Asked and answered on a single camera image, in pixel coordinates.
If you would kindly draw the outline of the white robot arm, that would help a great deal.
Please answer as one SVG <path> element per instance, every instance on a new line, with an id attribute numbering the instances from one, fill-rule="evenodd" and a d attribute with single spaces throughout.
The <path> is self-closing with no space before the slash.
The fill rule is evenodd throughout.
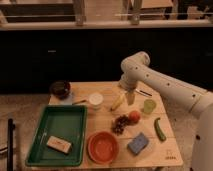
<path id="1" fill-rule="evenodd" d="M 143 51 L 125 58 L 121 62 L 123 74 L 119 84 L 133 91 L 143 82 L 193 114 L 198 127 L 190 171 L 213 171 L 213 92 L 150 69 L 149 64 L 150 57 Z"/>

